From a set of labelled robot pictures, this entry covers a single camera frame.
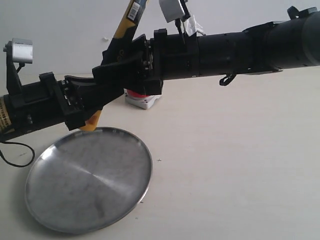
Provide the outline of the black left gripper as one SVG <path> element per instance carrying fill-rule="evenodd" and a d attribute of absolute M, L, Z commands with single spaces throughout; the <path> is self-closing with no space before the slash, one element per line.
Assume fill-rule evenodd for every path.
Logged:
<path fill-rule="evenodd" d="M 16 71 L 6 78 L 4 131 L 32 133 L 65 123 L 69 130 L 85 125 L 87 113 L 102 110 L 124 94 L 121 86 L 96 83 L 92 77 L 66 75 L 57 80 L 52 72 L 23 85 Z"/>

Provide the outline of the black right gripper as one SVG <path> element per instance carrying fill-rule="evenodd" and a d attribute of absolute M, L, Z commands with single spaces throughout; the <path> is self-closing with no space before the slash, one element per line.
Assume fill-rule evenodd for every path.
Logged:
<path fill-rule="evenodd" d="M 124 84 L 140 95 L 161 95 L 164 81 L 199 76 L 199 45 L 196 34 L 168 34 L 165 28 L 155 30 L 149 41 L 150 69 L 145 69 L 143 54 L 136 53 L 119 62 L 92 69 L 97 85 Z"/>

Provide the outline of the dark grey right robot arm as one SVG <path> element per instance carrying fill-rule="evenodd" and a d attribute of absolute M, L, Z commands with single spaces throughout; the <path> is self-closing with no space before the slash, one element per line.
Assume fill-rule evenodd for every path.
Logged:
<path fill-rule="evenodd" d="M 168 34 L 136 38 L 123 59 L 92 70 L 100 85 L 141 95 L 159 95 L 166 80 L 221 76 L 227 86 L 238 75 L 278 73 L 320 64 L 320 12 L 287 10 L 289 20 L 270 21 L 241 32 L 213 35 Z"/>

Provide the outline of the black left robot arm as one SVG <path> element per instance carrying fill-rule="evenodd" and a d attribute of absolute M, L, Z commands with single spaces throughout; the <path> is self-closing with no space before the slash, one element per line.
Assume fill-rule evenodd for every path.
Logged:
<path fill-rule="evenodd" d="M 11 140 L 60 123 L 72 131 L 88 127 L 88 120 L 124 94 L 120 86 L 97 84 L 93 78 L 67 75 L 56 80 L 52 72 L 39 81 L 15 86 L 0 98 L 0 138 Z"/>

